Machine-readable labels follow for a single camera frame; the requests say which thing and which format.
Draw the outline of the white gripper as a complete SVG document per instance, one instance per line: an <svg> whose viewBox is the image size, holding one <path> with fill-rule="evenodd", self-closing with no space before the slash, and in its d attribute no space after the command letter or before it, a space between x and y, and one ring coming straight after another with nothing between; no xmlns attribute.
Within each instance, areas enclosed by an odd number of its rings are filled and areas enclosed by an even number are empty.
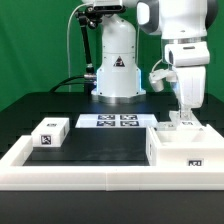
<svg viewBox="0 0 224 224"><path fill-rule="evenodd" d="M192 120L193 108L200 108L204 100L206 65L210 53L206 43L167 44L165 61L176 75L175 95L180 105L180 119Z"/></svg>

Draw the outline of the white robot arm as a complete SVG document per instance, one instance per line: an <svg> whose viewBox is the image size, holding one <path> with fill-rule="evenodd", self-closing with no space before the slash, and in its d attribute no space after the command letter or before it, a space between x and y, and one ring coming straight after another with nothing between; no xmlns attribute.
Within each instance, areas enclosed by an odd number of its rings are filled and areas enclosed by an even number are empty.
<svg viewBox="0 0 224 224"><path fill-rule="evenodd" d="M207 29L218 13L217 0L82 0L88 24L102 25L102 64L96 73L92 96L102 102L130 102L145 95L136 64L136 27L119 15L137 10L138 28L161 37L166 70L149 75L155 91L171 83L179 111L170 116L190 120L191 110L202 105L205 66L210 62Z"/></svg>

